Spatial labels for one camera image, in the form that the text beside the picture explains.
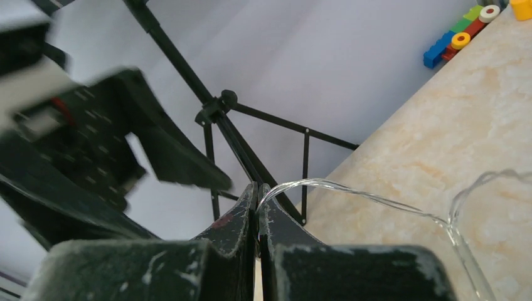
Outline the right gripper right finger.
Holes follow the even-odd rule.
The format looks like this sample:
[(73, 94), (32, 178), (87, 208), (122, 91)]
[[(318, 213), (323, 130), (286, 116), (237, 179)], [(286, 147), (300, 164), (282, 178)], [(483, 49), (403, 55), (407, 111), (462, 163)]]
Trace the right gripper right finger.
[(442, 262), (417, 245), (327, 245), (276, 199), (257, 208), (264, 300), (455, 300)]

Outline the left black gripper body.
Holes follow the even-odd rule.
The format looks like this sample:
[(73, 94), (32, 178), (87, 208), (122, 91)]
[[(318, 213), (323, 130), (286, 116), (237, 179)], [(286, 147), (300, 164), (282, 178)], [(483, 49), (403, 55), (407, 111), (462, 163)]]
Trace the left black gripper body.
[(1, 131), (1, 197), (46, 250), (68, 240), (149, 239), (127, 217), (126, 195), (146, 174), (126, 137), (129, 88), (147, 91), (124, 69), (8, 112)]

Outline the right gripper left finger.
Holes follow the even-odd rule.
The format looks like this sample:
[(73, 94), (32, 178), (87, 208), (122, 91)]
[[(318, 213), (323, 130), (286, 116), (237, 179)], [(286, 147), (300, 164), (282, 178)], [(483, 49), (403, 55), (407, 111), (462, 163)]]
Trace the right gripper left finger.
[(53, 247), (23, 300), (252, 300), (257, 183), (188, 241), (71, 240)]

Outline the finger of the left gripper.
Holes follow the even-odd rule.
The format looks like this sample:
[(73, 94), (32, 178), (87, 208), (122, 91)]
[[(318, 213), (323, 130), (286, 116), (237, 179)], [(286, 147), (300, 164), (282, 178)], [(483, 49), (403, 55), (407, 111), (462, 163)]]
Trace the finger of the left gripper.
[(140, 70), (124, 71), (124, 110), (158, 180), (228, 190), (233, 183), (183, 134)]

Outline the clear string fairy lights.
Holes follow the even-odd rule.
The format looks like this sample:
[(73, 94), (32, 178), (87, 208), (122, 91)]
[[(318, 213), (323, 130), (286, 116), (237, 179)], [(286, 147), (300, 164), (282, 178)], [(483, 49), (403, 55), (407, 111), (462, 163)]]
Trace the clear string fairy lights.
[(448, 217), (443, 219), (432, 213), (427, 213), (419, 208), (411, 205), (407, 205), (398, 201), (393, 201), (388, 198), (384, 198), (377, 194), (367, 193), (359, 191), (327, 179), (309, 178), (301, 179), (298, 181), (286, 182), (278, 184), (267, 192), (262, 199), (258, 202), (257, 210), (261, 211), (262, 208), (271, 199), (274, 199), (277, 195), (292, 189), (297, 186), (312, 186), (320, 187), (332, 191), (340, 191), (343, 193), (354, 194), (363, 198), (369, 199), (377, 204), (387, 206), (389, 208), (397, 209), (406, 213), (414, 214), (417, 216), (431, 219), (434, 223), (439, 225), (447, 232), (452, 247), (460, 259), (462, 266), (469, 278), (469, 281), (476, 293), (478, 300), (496, 300), (496, 296), (484, 274), (477, 260), (475, 259), (472, 251), (459, 231), (460, 211), (467, 201), (467, 198), (475, 190), (493, 180), (500, 177), (515, 179), (523, 184), (531, 184), (531, 172), (517, 172), (513, 169), (504, 169), (502, 171), (487, 171), (482, 173), (469, 187), (460, 191), (452, 200)]

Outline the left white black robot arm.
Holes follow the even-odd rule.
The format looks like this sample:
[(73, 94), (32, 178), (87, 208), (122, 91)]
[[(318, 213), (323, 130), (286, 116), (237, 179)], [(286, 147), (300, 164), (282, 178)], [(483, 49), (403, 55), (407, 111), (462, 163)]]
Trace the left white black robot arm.
[(163, 109), (137, 68), (88, 85), (48, 44), (51, 21), (1, 2), (1, 198), (44, 248), (69, 240), (146, 239), (126, 196), (146, 175), (136, 136), (161, 182), (224, 191), (231, 179)]

